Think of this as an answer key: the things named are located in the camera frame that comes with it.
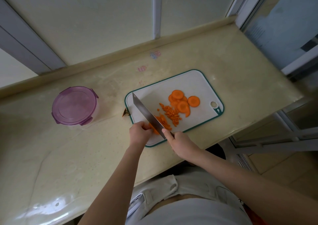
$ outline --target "person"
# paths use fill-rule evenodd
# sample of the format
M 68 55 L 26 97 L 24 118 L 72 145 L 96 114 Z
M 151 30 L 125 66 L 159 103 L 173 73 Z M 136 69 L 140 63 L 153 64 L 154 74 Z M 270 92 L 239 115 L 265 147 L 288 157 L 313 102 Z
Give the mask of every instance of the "person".
M 173 151 L 197 167 L 133 188 L 152 134 L 144 122 L 135 123 L 123 158 L 79 225 L 252 224 L 238 198 L 268 224 L 318 223 L 315 200 L 201 150 L 182 132 L 173 138 L 162 131 Z

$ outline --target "left hand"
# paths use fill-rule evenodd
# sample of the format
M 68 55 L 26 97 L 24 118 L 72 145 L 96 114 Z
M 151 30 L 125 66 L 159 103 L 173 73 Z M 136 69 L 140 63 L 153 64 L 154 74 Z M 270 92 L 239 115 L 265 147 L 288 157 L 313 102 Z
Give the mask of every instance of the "left hand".
M 143 121 L 134 123 L 129 129 L 130 135 L 130 147 L 144 149 L 147 141 L 149 140 L 153 130 L 152 128 Z

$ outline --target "beige countertop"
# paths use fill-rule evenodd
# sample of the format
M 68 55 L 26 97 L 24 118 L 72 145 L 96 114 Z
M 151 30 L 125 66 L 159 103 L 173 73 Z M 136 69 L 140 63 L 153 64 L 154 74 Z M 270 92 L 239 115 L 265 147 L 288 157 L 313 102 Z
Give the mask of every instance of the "beige countertop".
M 159 51 L 157 59 L 150 52 Z M 188 132 L 201 148 L 300 99 L 301 93 L 232 24 L 60 79 L 0 101 L 0 224 L 62 224 L 92 203 L 129 143 L 125 95 L 181 72 L 202 71 L 225 105 Z M 93 88 L 99 118 L 85 129 L 58 125 L 54 98 Z M 167 143 L 145 148 L 136 184 L 179 163 Z

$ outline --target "green cutting board rim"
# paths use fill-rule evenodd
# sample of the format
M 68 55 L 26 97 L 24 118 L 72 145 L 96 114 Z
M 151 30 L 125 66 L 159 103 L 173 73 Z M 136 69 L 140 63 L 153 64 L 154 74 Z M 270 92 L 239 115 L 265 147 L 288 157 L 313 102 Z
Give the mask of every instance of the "green cutting board rim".
M 190 131 L 190 130 L 192 130 L 192 129 L 194 129 L 194 128 L 200 126 L 200 125 L 203 125 L 204 123 L 206 123 L 206 122 L 208 122 L 208 121 L 211 121 L 211 120 L 213 120 L 213 119 L 215 119 L 215 118 L 217 118 L 217 117 L 220 117 L 220 116 L 224 113 L 224 111 L 225 111 L 224 103 L 222 102 L 222 100 L 220 99 L 220 97 L 219 97 L 219 95 L 216 93 L 216 91 L 213 89 L 213 87 L 212 87 L 212 85 L 210 84 L 210 82 L 208 81 L 208 79 L 205 77 L 205 75 L 204 75 L 200 70 L 190 69 L 190 70 L 188 70 L 188 71 L 182 72 L 182 73 L 180 73 L 180 74 L 176 74 L 176 75 L 171 76 L 171 77 L 169 77 L 169 78 L 165 78 L 165 79 L 163 79 L 163 80 L 161 80 L 161 81 L 164 81 L 164 80 L 167 80 L 167 79 L 176 77 L 176 76 L 178 76 L 178 75 L 181 75 L 181 74 L 190 72 L 190 71 L 192 71 L 192 70 L 199 71 L 199 72 L 203 75 L 203 77 L 205 78 L 206 82 L 208 82 L 208 84 L 210 85 L 210 87 L 212 88 L 212 90 L 214 91 L 214 93 L 216 94 L 216 96 L 217 96 L 217 97 L 219 98 L 219 100 L 221 101 L 221 103 L 222 103 L 222 105 L 223 105 L 223 111 L 221 112 L 220 115 L 218 115 L 218 116 L 216 116 L 216 117 L 213 117 L 213 118 L 211 118 L 211 119 L 208 119 L 208 120 L 206 120 L 206 121 L 204 121 L 204 122 L 202 122 L 202 123 L 200 123 L 200 124 L 197 124 L 196 126 L 193 126 L 193 127 L 189 128 L 189 129 L 183 131 L 183 133 L 185 133 L 185 132 L 187 132 L 187 131 Z M 143 89 L 143 88 L 148 87 L 148 86 L 150 86 L 150 85 L 154 85 L 154 84 L 159 83 L 159 82 L 161 82 L 161 81 L 158 81 L 158 82 L 155 82 L 155 83 L 146 85 L 146 86 L 144 86 L 144 87 L 141 87 L 141 88 L 139 88 L 139 89 L 136 89 L 136 90 L 133 90 L 133 91 L 128 92 L 128 94 L 126 94 L 125 99 L 124 99 L 124 103 L 125 103 L 125 106 L 126 106 L 127 111 L 129 112 L 129 109 L 128 109 L 127 104 L 126 104 L 126 98 L 127 98 L 127 96 L 128 96 L 131 92 L 134 92 L 134 91 Z M 167 139 L 165 139 L 165 140 L 163 140 L 163 141 L 161 141 L 161 142 L 158 142 L 158 143 L 156 143 L 156 144 L 154 144 L 154 145 L 152 145 L 152 146 L 147 146 L 147 145 L 146 145 L 146 147 L 149 147 L 149 148 L 150 148 L 150 147 L 155 147 L 155 146 L 157 146 L 157 145 L 159 145 L 159 144 L 161 144 L 161 143 L 163 143 L 163 142 L 165 142 L 165 141 L 167 141 Z

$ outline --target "forearm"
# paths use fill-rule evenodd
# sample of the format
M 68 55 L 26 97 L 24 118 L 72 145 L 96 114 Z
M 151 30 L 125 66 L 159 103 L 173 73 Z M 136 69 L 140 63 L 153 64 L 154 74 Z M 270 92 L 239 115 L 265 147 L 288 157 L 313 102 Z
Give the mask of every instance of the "forearm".
M 318 203 L 207 151 L 190 161 L 204 168 L 268 223 L 314 224 Z
M 116 170 L 79 225 L 125 223 L 141 151 L 134 147 L 126 150 Z

